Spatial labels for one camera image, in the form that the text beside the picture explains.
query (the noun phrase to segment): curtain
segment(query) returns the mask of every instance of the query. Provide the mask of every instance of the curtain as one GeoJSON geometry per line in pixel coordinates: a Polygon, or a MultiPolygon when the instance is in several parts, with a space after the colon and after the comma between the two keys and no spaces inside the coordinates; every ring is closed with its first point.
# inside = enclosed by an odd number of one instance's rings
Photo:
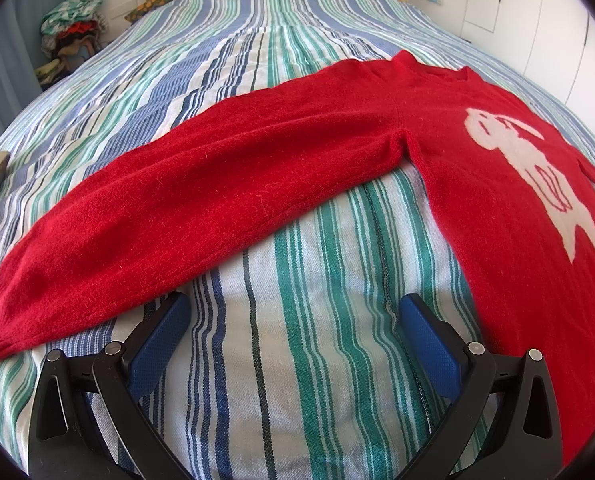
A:
{"type": "Polygon", "coordinates": [[[38,95],[42,17],[62,0],[6,0],[0,7],[0,135],[38,95]]]}

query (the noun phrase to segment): screw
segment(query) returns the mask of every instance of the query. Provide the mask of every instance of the screw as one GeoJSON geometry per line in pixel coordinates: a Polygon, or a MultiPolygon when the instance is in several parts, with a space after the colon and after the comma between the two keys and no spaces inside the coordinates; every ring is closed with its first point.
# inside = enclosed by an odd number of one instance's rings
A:
{"type": "Polygon", "coordinates": [[[57,348],[51,350],[48,354],[46,354],[46,360],[54,363],[62,356],[62,351],[58,350],[57,348]]]}
{"type": "Polygon", "coordinates": [[[104,352],[106,355],[115,355],[122,349],[122,343],[119,341],[111,341],[104,346],[104,352]]]}
{"type": "Polygon", "coordinates": [[[532,348],[529,350],[529,357],[533,361],[541,361],[542,360],[542,352],[540,352],[537,348],[532,348]]]}
{"type": "Polygon", "coordinates": [[[478,343],[477,341],[473,341],[472,343],[468,344],[468,351],[474,355],[482,355],[484,353],[484,345],[482,343],[478,343]]]}

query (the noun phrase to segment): striped bedspread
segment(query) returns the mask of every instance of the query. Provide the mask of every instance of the striped bedspread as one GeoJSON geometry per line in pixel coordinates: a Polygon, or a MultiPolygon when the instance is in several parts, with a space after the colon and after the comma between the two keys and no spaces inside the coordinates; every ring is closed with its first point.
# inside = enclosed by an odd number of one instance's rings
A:
{"type": "MultiPolygon", "coordinates": [[[[175,0],[36,99],[0,139],[12,153],[0,193],[0,263],[84,178],[221,99],[401,49],[428,64],[470,65],[595,164],[594,137],[566,108],[410,5],[175,0]]],[[[417,291],[465,339],[479,338],[463,274],[405,160],[181,290],[191,298],[191,327],[140,402],[199,479],[394,478],[444,409],[394,330],[399,298],[417,291]]],[[[126,338],[159,301],[48,347],[97,352],[126,338]]],[[[0,440],[24,467],[46,351],[0,363],[0,440]]],[[[130,468],[100,399],[90,399],[110,450],[130,468]]],[[[464,463],[483,432],[482,422],[464,463]]]]}

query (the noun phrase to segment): pile of clothes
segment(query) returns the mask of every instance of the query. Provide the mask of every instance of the pile of clothes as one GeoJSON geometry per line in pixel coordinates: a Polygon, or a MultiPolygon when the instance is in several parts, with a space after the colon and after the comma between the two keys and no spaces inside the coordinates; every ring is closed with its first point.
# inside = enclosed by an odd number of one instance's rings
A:
{"type": "Polygon", "coordinates": [[[42,19],[42,52],[52,61],[35,70],[46,90],[74,72],[101,50],[100,35],[108,30],[99,12],[104,0],[64,0],[42,19]]]}

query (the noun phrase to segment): red knit fabric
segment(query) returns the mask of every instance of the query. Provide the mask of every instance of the red knit fabric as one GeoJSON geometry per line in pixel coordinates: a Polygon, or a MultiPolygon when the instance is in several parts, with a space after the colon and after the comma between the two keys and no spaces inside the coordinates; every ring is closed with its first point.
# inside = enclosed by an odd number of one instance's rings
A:
{"type": "Polygon", "coordinates": [[[595,428],[595,169],[515,96],[344,60],[227,99],[88,177],[0,268],[0,359],[113,318],[408,155],[485,340],[539,348],[566,461],[595,428]]]}

